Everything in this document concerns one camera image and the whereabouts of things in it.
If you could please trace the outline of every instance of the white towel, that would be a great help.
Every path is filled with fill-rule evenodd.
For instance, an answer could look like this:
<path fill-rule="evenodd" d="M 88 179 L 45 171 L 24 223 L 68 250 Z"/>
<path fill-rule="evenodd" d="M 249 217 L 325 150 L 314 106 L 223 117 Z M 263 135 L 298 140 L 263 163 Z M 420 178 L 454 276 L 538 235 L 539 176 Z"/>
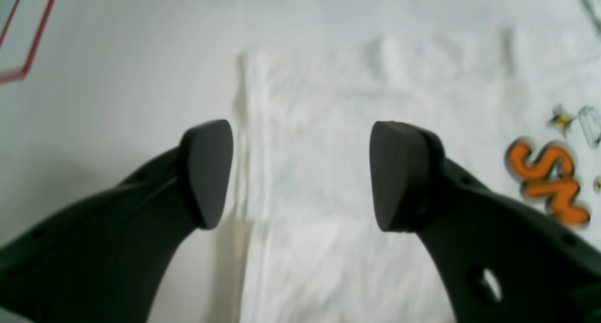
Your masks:
<path fill-rule="evenodd" d="M 251 52 L 241 214 L 256 225 L 241 323 L 453 320 L 419 240 L 375 226 L 368 150 L 377 120 L 437 133 L 447 156 L 492 190 L 547 214 L 544 197 L 522 197 L 522 180 L 505 160 L 517 139 L 530 139 L 530 163 L 557 141 L 575 162 L 577 202 L 591 216 L 577 233 L 601 247 L 594 188 L 601 160 L 589 141 L 601 126 L 599 73 L 592 30 L 385 37 L 347 49 Z"/>

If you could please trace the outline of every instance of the red frame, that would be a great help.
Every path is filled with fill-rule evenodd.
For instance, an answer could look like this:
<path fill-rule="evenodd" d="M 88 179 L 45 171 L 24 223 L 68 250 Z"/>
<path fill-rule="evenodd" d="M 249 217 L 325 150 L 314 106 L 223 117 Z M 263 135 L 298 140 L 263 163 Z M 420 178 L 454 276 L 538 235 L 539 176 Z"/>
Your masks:
<path fill-rule="evenodd" d="M 2 34 L 0 34 L 0 48 L 2 48 L 2 43 L 4 42 L 4 37 L 8 32 L 8 28 L 10 27 L 10 22 L 13 20 L 13 15 L 17 11 L 17 6 L 19 6 L 19 2 L 21 0 L 17 0 L 15 2 L 15 6 L 13 6 L 13 10 L 10 12 L 8 16 L 8 21 L 6 21 L 6 25 L 4 26 L 4 30 Z M 34 37 L 34 42 L 31 45 L 30 53 L 27 56 L 27 60 L 25 64 L 21 68 L 9 69 L 0 71 L 0 84 L 6 83 L 8 81 L 22 80 L 26 75 L 30 72 L 31 65 L 34 62 L 34 58 L 36 58 L 37 47 L 39 46 L 39 41 L 41 40 L 41 35 L 44 32 L 44 28 L 46 27 L 46 23 L 48 21 L 48 17 L 50 16 L 50 11 L 52 11 L 52 6 L 54 6 L 54 0 L 48 0 L 48 4 L 46 5 L 46 10 L 44 11 L 44 15 L 41 18 L 41 22 L 39 22 L 39 27 L 36 32 L 36 36 Z"/>

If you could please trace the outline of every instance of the white cloth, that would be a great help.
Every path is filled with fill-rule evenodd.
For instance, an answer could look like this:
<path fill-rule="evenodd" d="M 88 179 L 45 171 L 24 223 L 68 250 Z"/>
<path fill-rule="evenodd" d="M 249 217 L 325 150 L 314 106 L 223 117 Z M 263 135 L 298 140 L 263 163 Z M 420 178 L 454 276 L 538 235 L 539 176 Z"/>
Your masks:
<path fill-rule="evenodd" d="M 578 197 L 592 214 L 578 233 L 601 247 L 592 188 L 601 174 L 598 153 L 577 122 L 565 137 L 548 126 L 559 109 L 576 115 L 584 106 L 601 108 L 599 55 L 590 29 L 251 52 L 250 183 L 241 214 L 256 225 L 241 323 L 453 321 L 419 240 L 380 233 L 374 224 L 368 153 L 378 120 L 437 133 L 449 158 L 520 200 L 519 182 L 505 166 L 511 143 L 529 137 L 537 154 L 549 141 L 563 141 L 577 156 Z M 531 204 L 545 211 L 545 202 Z"/>

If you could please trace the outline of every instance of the screw hole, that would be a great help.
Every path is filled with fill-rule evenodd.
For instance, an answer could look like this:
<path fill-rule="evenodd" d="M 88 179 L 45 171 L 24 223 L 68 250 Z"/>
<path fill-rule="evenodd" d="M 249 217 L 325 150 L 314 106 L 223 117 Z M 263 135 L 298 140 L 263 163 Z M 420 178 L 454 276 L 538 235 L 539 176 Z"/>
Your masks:
<path fill-rule="evenodd" d="M 501 284 L 490 269 L 471 267 L 468 278 L 476 295 L 485 304 L 497 304 L 502 300 Z"/>
<path fill-rule="evenodd" d="M 46 230 L 43 228 L 40 228 L 40 229 L 34 231 L 34 233 L 33 233 L 33 237 L 36 239 L 41 239 L 41 238 L 45 237 L 45 235 L 46 235 Z"/>
<path fill-rule="evenodd" d="M 562 241 L 569 246 L 576 246 L 576 239 L 572 235 L 562 236 Z"/>

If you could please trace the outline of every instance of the orange letter sticker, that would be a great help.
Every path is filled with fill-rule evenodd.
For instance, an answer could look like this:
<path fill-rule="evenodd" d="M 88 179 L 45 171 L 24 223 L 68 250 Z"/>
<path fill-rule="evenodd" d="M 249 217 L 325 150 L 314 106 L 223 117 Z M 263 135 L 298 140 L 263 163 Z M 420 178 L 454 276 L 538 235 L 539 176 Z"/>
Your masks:
<path fill-rule="evenodd" d="M 533 162 L 529 161 L 531 155 L 532 146 L 525 139 L 518 139 L 507 150 L 507 168 L 522 182 L 522 195 L 546 199 L 547 211 L 564 224 L 588 223 L 588 210 L 582 205 L 575 205 L 580 184 L 574 178 L 575 165 L 570 152 L 560 143 L 552 142 Z M 558 176 L 552 177 L 555 167 Z"/>

